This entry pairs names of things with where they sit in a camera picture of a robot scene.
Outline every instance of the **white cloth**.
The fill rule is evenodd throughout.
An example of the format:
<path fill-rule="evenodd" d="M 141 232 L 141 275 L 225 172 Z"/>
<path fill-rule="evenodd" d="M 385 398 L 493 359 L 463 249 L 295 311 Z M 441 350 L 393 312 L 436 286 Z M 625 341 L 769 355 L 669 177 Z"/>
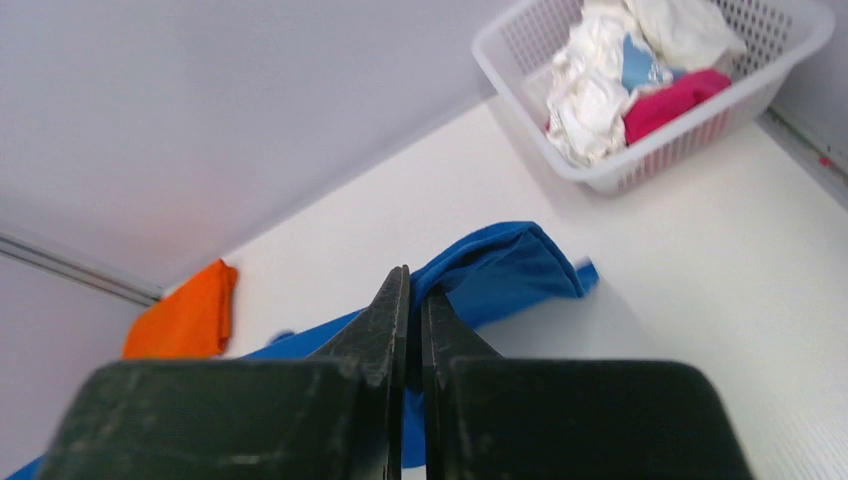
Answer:
<path fill-rule="evenodd" d="M 659 59 L 688 71 L 714 68 L 726 75 L 748 49 L 707 0 L 623 0 Z M 587 0 L 607 4 L 612 0 Z"/>
<path fill-rule="evenodd" d="M 622 115 L 630 94 L 572 48 L 554 57 L 554 85 L 548 97 L 548 140 L 572 164 L 591 167 L 626 147 Z"/>

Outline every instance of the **red cloth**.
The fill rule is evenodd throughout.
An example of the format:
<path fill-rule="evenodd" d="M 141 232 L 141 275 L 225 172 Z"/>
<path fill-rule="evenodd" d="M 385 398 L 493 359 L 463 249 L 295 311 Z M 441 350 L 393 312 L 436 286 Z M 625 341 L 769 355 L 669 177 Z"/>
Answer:
<path fill-rule="evenodd" d="M 642 97 L 624 116 L 624 137 L 632 145 L 730 86 L 730 78 L 716 70 L 690 73 L 674 85 Z"/>

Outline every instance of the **white table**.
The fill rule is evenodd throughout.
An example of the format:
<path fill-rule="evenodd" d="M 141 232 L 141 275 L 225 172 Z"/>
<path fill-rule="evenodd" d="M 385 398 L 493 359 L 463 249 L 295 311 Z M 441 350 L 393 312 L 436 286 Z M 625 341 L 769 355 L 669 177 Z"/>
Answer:
<path fill-rule="evenodd" d="M 848 478 L 848 213 L 756 125 L 609 199 L 480 105 L 227 256 L 228 355 L 359 308 L 392 266 L 503 220 L 538 222 L 602 283 L 484 328 L 496 349 L 691 363 L 759 478 Z"/>

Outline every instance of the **pile of clothes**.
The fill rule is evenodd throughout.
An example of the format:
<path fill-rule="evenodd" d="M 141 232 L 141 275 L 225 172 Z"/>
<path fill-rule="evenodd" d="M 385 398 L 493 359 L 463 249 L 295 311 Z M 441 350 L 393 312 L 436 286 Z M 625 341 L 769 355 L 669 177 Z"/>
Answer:
<path fill-rule="evenodd" d="M 707 0 L 585 0 L 553 59 L 548 139 L 597 165 L 730 86 L 746 53 Z"/>

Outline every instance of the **red object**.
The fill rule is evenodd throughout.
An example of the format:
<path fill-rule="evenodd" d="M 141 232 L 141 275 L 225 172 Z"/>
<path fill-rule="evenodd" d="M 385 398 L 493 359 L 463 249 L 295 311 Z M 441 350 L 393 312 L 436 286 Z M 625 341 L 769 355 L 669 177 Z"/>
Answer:
<path fill-rule="evenodd" d="M 730 78 L 716 70 L 690 73 L 674 85 L 642 97 L 624 116 L 624 137 L 632 145 L 654 130 L 707 101 L 731 84 Z"/>

